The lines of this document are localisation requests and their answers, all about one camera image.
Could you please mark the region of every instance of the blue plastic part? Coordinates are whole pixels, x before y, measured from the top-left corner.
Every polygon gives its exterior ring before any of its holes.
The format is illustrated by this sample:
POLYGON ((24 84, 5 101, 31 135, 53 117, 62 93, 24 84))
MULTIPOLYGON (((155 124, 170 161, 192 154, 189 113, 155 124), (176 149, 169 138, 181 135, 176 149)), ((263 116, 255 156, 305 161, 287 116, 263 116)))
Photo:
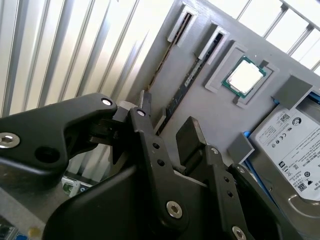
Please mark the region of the blue plastic part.
POLYGON ((18 235, 15 237, 15 240, 28 240, 28 237, 26 237, 24 235, 18 235))
POLYGON ((309 98, 320 105, 320 96, 318 96, 314 92, 309 93, 309 98))
POLYGON ((273 102, 277 105, 280 103, 277 99, 273 99, 273 102))
POLYGON ((251 132, 250 132, 250 131, 245 131, 245 132, 243 133, 243 135, 244 135, 246 138, 249 138, 250 135, 251 135, 251 132))

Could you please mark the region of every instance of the black plastic linkage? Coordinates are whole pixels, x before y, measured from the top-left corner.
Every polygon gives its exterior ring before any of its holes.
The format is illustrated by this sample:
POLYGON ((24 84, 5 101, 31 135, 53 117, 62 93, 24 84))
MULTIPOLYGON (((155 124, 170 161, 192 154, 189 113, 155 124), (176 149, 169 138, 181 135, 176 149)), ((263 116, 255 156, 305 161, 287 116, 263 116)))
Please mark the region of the black plastic linkage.
POLYGON ((219 236, 222 239, 234 239, 233 227, 240 228, 247 240, 254 239, 247 228, 235 180, 231 173, 226 171, 221 153, 214 146, 204 147, 203 159, 189 177, 208 185, 212 214, 216 217, 216 222, 212 224, 219 225, 219 236))
POLYGON ((246 216, 246 223, 256 240, 302 240, 302 237, 251 177, 247 169, 239 164, 232 164, 228 171, 236 180, 236 189, 246 216))
POLYGON ((143 201, 147 206, 145 213, 152 217, 151 228, 158 235, 178 236, 188 226, 189 216, 176 181, 175 173, 169 159, 164 141, 154 134, 150 117, 140 108, 129 111, 134 137, 132 139, 134 158, 142 171, 146 196, 143 201), (182 209, 182 216, 174 218, 167 210, 167 203, 174 201, 182 209))
POLYGON ((0 169, 6 173, 0 175, 2 186, 55 186, 71 157, 97 146, 88 142, 91 122, 112 118, 116 111, 115 102, 93 93, 1 118, 0 133, 19 139, 15 147, 0 148, 0 169))

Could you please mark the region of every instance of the mounting hole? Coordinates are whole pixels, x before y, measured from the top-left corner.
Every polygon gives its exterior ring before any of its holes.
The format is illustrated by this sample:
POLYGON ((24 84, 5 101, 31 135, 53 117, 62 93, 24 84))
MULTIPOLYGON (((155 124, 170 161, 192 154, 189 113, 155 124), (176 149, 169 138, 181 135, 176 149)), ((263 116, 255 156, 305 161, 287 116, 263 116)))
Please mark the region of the mounting hole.
POLYGON ((165 162, 162 161, 161 159, 158 159, 156 162, 157 162, 161 167, 163 167, 163 166, 165 165, 165 162))
POLYGON ((158 144, 156 144, 155 142, 152 143, 152 146, 153 146, 155 149, 159 149, 159 148, 160 148, 160 146, 159 146, 158 144))
POLYGON ((60 153, 58 152, 58 150, 48 146, 38 147, 35 150, 34 155, 36 159, 46 164, 52 164, 58 161, 60 158, 60 153))
POLYGON ((233 198, 233 197, 234 197, 234 195, 232 194, 232 192, 226 191, 226 193, 228 194, 228 196, 229 196, 230 198, 233 198))

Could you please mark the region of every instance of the metal screw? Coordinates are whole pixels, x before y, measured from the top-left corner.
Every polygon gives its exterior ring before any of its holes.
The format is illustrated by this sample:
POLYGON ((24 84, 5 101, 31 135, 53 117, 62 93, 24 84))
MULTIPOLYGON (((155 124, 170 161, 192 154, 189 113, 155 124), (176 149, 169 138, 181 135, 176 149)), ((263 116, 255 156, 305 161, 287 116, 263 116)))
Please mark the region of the metal screw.
POLYGON ((136 112, 142 117, 144 117, 146 115, 143 111, 141 111, 139 109, 136 112))
POLYGON ((218 150, 215 149, 214 147, 212 147, 211 150, 214 152, 214 154, 218 154, 219 153, 218 150))
POLYGON ((175 201, 168 201, 166 203, 166 210, 169 215, 175 219, 180 219, 182 217, 182 209, 175 201))
POLYGON ((11 132, 1 132, 0 133, 0 148, 10 149, 14 148, 20 143, 20 138, 11 132))
POLYGON ((237 166, 236 168, 240 171, 240 173, 242 173, 242 174, 244 174, 244 173, 245 173, 245 170, 244 170, 242 167, 237 166))
POLYGON ((102 99, 102 102, 103 102, 105 105, 108 105, 108 106, 111 106, 111 105, 112 105, 112 102, 109 101, 108 99, 105 99, 105 98, 102 99))
POLYGON ((245 233, 238 226, 232 227, 232 232, 237 240, 247 240, 245 233))

